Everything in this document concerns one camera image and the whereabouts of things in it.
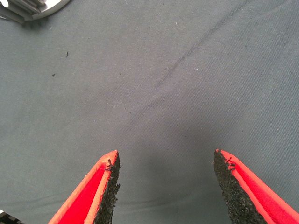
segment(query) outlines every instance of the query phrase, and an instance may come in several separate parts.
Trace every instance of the black textured material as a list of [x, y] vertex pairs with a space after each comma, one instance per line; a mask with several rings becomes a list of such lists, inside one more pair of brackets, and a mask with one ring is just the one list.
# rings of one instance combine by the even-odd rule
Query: black textured material
[[117, 183], [117, 179], [119, 176], [120, 170], [120, 158], [117, 153], [116, 161], [113, 165], [111, 165], [111, 175], [110, 179], [107, 183], [107, 187], [105, 189], [102, 202], [100, 204], [100, 208], [98, 213], [94, 219], [94, 224], [111, 224], [112, 223], [112, 215], [113, 208], [115, 207], [115, 203], [117, 201], [116, 193], [120, 188], [120, 184]]
[[231, 174], [228, 163], [220, 151], [214, 153], [214, 171], [222, 190], [229, 217], [233, 224], [266, 224], [248, 194]]

